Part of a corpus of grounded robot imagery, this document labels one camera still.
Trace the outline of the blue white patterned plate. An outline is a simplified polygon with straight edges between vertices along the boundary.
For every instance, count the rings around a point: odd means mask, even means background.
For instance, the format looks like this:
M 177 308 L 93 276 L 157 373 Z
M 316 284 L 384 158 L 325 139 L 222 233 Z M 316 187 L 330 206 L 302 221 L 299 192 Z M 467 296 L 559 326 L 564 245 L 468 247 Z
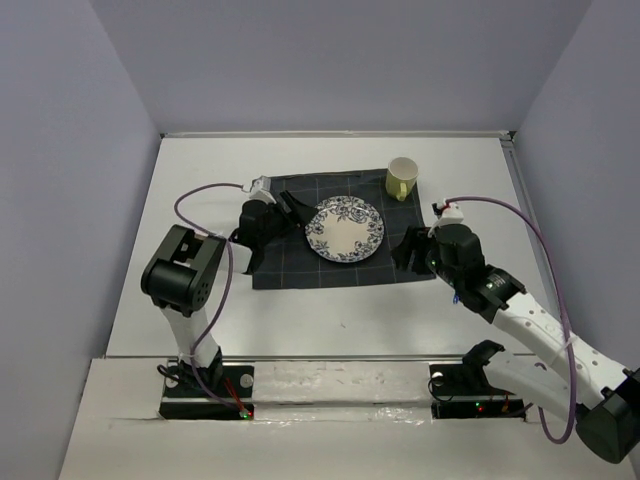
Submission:
M 354 196 L 333 196 L 316 206 L 305 226 L 310 248 L 325 260 L 357 263 L 371 257 L 382 244 L 385 226 L 371 204 Z

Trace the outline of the dark grey checked cloth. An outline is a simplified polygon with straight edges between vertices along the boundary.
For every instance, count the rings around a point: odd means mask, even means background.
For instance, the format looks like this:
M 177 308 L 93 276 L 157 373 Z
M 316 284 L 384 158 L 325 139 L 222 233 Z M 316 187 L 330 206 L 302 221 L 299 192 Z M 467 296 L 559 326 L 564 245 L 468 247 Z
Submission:
M 301 229 L 269 243 L 264 261 L 252 276 L 255 290 L 318 289 L 374 286 L 432 280 L 394 267 L 390 250 L 397 246 L 409 226 L 424 224 L 419 189 L 399 202 L 385 189 L 385 169 L 298 174 L 271 179 L 274 195 L 287 190 L 303 203 L 315 206 L 339 195 L 351 195 L 373 205 L 385 225 L 384 240 L 369 258 L 340 264 L 312 251 Z

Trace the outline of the pale yellow cup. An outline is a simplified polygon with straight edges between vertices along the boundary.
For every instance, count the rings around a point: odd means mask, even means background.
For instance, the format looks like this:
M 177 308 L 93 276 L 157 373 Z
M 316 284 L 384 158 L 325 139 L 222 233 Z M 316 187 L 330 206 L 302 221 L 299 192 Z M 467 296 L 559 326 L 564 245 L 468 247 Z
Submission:
M 385 190 L 391 198 L 403 202 L 411 193 L 419 175 L 418 165 L 410 158 L 397 157 L 388 164 Z

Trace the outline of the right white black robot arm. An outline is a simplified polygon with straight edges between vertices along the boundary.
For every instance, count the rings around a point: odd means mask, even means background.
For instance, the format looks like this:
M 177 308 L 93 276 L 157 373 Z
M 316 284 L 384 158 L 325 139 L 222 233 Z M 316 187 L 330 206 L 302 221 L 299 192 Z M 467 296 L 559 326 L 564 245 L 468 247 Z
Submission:
M 391 251 L 395 266 L 433 273 L 471 312 L 510 335 L 537 357 L 527 364 L 483 341 L 460 368 L 462 384 L 516 393 L 569 420 L 585 446 L 618 464 L 639 442 L 639 373 L 599 353 L 562 323 L 503 269 L 486 263 L 467 226 L 410 227 Z

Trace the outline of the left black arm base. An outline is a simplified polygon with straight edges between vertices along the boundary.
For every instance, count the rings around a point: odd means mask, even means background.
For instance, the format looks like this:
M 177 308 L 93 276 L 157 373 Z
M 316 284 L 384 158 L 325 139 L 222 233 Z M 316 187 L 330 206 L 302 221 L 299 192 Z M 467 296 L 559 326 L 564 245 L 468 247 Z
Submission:
M 166 420 L 251 421 L 254 419 L 255 368 L 225 364 L 215 386 L 203 390 L 189 365 L 170 359 L 156 366 L 163 377 L 158 414 Z

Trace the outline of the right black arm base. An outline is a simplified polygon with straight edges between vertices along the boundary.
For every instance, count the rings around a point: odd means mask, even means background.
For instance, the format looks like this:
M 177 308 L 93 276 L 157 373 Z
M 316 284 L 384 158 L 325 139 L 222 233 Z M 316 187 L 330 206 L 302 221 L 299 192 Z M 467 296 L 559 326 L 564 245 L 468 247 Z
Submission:
M 505 348 L 491 340 L 472 347 L 456 363 L 429 366 L 427 382 L 435 419 L 526 418 L 532 404 L 489 384 L 484 367 Z

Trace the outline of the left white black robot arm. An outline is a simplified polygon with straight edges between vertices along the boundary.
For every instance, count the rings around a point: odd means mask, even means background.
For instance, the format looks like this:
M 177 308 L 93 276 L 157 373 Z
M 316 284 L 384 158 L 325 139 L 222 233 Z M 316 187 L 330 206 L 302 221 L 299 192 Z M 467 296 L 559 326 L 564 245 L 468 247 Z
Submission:
M 244 274 L 253 274 L 274 239 L 309 224 L 317 209 L 288 191 L 278 197 L 251 198 L 236 229 L 225 237 L 199 235 L 174 225 L 145 267 L 141 290 L 167 319 L 178 348 L 176 382 L 201 395 L 215 392 L 223 377 L 223 355 L 211 330 L 229 296 L 234 271 L 233 247 L 250 252 Z

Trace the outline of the white foam strip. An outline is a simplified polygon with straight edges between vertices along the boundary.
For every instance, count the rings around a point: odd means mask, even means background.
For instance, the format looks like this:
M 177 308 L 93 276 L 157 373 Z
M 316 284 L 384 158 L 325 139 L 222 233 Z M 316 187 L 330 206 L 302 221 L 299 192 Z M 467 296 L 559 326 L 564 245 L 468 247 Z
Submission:
M 429 380 L 429 365 L 421 362 L 260 362 L 252 399 L 264 404 L 423 404 L 431 401 Z

